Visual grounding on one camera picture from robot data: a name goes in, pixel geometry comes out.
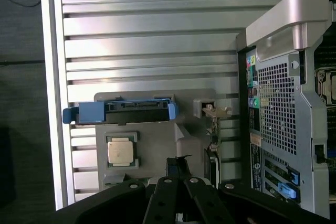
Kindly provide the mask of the silver CPU chip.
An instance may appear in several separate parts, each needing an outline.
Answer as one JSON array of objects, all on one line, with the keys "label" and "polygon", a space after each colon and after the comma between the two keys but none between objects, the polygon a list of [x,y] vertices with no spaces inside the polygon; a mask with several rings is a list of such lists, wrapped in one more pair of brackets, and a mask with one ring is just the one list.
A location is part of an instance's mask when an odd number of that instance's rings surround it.
[{"label": "silver CPU chip", "polygon": [[134,161],[133,142],[128,138],[113,138],[108,142],[108,163],[112,166],[130,166]]}]

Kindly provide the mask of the graphics card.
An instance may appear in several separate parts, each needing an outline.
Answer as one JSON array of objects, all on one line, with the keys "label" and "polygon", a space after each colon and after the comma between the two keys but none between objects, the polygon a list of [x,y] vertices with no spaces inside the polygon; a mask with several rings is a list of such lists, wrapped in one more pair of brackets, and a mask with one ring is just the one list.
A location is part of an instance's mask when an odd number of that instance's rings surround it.
[{"label": "graphics card", "polygon": [[216,107],[215,104],[207,103],[202,112],[209,119],[209,127],[206,135],[209,137],[209,145],[204,149],[204,177],[207,178],[214,188],[221,183],[221,121],[232,117],[231,108]]}]

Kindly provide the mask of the grey parts rack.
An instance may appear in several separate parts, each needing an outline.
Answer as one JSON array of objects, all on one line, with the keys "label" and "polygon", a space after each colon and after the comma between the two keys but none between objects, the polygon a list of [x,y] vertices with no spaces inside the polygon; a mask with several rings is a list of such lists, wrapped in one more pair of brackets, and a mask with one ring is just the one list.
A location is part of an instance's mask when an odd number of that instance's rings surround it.
[{"label": "grey parts rack", "polygon": [[[175,102],[179,114],[168,122],[131,123],[126,125],[98,124],[96,146],[98,186],[100,190],[128,179],[147,182],[166,175],[167,158],[185,156],[192,176],[204,177],[204,149],[209,145],[206,129],[209,119],[202,108],[215,104],[213,89],[100,92],[95,101],[147,100],[169,98]],[[134,161],[130,166],[108,163],[108,142],[113,138],[128,138],[133,142]]]}]

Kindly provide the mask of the hard disk in blue caddy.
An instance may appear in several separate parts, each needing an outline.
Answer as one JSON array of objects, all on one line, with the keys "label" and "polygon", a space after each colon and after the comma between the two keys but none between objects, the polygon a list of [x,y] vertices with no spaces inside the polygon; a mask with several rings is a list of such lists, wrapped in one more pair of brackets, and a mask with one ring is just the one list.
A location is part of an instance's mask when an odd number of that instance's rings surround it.
[{"label": "hard disk in blue caddy", "polygon": [[62,122],[75,125],[168,122],[178,116],[169,98],[81,102],[62,111]]}]

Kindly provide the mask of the open black PC case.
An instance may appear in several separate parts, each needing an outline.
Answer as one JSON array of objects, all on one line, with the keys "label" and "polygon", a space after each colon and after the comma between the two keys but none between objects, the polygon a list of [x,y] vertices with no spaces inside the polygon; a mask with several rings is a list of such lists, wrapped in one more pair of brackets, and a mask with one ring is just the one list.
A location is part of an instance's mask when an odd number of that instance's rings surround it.
[{"label": "open black PC case", "polygon": [[243,182],[325,218],[336,162],[314,52],[333,22],[336,0],[281,0],[236,37]]}]

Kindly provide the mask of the CPU socket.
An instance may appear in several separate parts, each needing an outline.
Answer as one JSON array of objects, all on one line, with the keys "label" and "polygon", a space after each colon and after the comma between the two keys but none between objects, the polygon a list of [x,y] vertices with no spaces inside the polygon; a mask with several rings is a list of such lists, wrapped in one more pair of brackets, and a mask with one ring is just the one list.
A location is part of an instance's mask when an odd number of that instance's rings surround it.
[{"label": "CPU socket", "polygon": [[319,97],[323,97],[327,104],[336,101],[336,67],[319,68],[315,71],[316,89]]}]

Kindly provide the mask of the green motherboard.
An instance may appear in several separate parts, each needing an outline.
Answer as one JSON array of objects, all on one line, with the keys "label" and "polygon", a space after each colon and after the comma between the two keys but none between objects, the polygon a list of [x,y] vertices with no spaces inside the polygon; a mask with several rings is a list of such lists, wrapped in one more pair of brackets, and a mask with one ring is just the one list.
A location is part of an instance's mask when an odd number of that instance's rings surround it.
[{"label": "green motherboard", "polygon": [[[322,42],[314,52],[314,75],[317,69],[330,67],[336,67],[336,22],[333,22],[323,34]],[[319,98],[327,109],[327,158],[336,162],[336,101],[327,104],[323,97]]]}]

